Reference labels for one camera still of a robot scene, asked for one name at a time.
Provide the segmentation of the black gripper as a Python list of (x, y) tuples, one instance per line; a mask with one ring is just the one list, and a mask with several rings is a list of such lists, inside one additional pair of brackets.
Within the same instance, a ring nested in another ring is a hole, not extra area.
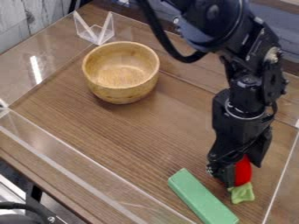
[(216, 140), (208, 152), (206, 172), (226, 188), (234, 186), (234, 165), (244, 156), (260, 168), (272, 141), (274, 115), (264, 111), (256, 117), (237, 117), (229, 106), (229, 90), (212, 99), (212, 128)]

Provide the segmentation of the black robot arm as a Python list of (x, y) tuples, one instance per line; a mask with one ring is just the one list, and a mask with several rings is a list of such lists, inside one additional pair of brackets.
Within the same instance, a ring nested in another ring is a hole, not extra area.
[(228, 88), (212, 98), (216, 140), (206, 172), (226, 188), (249, 181), (237, 163), (258, 167), (272, 140), (276, 100), (288, 81), (278, 37), (249, 9), (248, 0), (164, 0), (177, 11), (177, 27), (200, 53), (216, 53)]

